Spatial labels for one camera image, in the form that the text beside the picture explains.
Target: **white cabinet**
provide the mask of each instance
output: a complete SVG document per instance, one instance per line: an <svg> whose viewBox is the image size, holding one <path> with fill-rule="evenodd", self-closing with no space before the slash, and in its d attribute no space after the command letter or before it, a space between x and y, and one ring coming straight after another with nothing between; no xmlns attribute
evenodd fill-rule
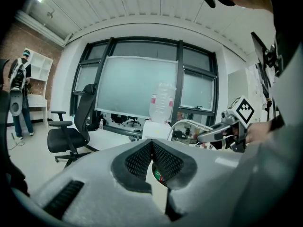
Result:
<svg viewBox="0 0 303 227"><path fill-rule="evenodd" d="M28 61L32 66L31 78L47 82L48 74L51 70L53 60L28 48L25 48L25 50L28 50L30 52Z"/></svg>

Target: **person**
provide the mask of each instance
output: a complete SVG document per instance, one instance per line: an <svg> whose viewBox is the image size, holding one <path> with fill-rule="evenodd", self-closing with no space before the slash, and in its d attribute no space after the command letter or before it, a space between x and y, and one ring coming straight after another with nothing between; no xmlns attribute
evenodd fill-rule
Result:
<svg viewBox="0 0 303 227"><path fill-rule="evenodd" d="M227 6L239 5L250 9L265 9L274 15L276 48L280 74L292 59L299 43L302 42L301 22L292 11L299 9L301 0L219 0ZM248 128L246 143L266 140L271 132L284 125L282 116L268 121L253 123Z"/></svg>
<svg viewBox="0 0 303 227"><path fill-rule="evenodd" d="M22 54L22 57L21 57L21 61L22 61L22 64L24 65L27 60L28 60L28 57L30 55L30 52L28 50L25 50ZM9 78L11 77L11 74L15 68L15 66L17 65L18 63L18 60L14 60L14 62L12 63L11 67L10 67L10 70L9 70ZM31 65L29 64L26 68L26 83L22 89L22 114L23 114L23 117L24 117L24 121L25 121L25 124L27 126L27 130L29 132L29 135L30 136L33 136L34 135L34 129L33 129L33 125L32 125L32 122L30 121L30 115L29 115L29 108L28 108L28 100L27 100L27 85L29 84L29 78L32 76L32 68L31 68ZM19 120L19 116L13 116L13 121L14 121L14 125L15 125L15 131L16 131L16 136L19 140L23 139L23 136L22 136L22 128L21 128L21 125L20 125L20 120Z"/></svg>

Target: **desk chair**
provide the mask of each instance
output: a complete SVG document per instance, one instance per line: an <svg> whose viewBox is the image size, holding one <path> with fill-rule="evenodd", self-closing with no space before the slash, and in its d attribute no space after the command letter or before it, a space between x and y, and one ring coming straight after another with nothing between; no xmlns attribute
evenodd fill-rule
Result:
<svg viewBox="0 0 303 227"><path fill-rule="evenodd" d="M130 118L132 121L126 122L127 124L128 124L128 123L133 123L133 124L132 124L132 127L134 126L135 123L141 126L140 122L139 122L139 121L136 121L136 120L138 120L138 118L131 117L131 116L129 116L129 118Z"/></svg>
<svg viewBox="0 0 303 227"><path fill-rule="evenodd" d="M51 121L49 126L60 127L59 129L52 129L48 132L47 146L50 152L58 153L70 151L69 155L55 156L55 161L58 159L68 159L65 167L68 167L73 161L76 161L82 156L89 153L78 154L77 148L86 146L89 142L89 133L86 128L86 119L93 107L93 101L97 91L96 84L88 84L85 86L84 95L75 114L74 123L78 130L75 128L67 128L72 125L72 121L63 121L62 114L65 111L51 111L53 114L58 114L60 121Z"/></svg>
<svg viewBox="0 0 303 227"><path fill-rule="evenodd" d="M118 115L118 114L114 114L114 113L112 113L112 115L110 116L110 118L112 119L112 122L115 122L118 125L121 124L124 127L125 127L125 125L123 123L128 120L127 116L125 116L125 115Z"/></svg>

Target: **hand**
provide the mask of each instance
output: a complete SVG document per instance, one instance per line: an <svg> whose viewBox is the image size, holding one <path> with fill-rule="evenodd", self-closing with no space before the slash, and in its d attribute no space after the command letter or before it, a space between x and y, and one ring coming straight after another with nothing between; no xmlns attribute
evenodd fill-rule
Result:
<svg viewBox="0 0 303 227"><path fill-rule="evenodd" d="M245 143L264 141L270 136L271 121L253 123L247 132Z"/></svg>

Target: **floor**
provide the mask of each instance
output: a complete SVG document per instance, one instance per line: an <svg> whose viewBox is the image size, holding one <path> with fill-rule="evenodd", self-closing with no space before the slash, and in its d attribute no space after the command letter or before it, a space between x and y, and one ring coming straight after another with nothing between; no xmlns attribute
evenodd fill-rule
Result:
<svg viewBox="0 0 303 227"><path fill-rule="evenodd" d="M68 155L68 152L53 154L47 148L47 134L48 129L43 123L33 124L35 134L30 136L26 130L23 130L23 139L25 142L23 146L16 146L11 133L13 133L16 142L20 140L16 138L15 128L8 127L7 130L7 144L11 161L26 175L26 182L29 193L35 192L44 183L50 180L53 176L64 169L67 160L60 160L55 162L55 155ZM85 147L78 149L79 153L91 152Z"/></svg>

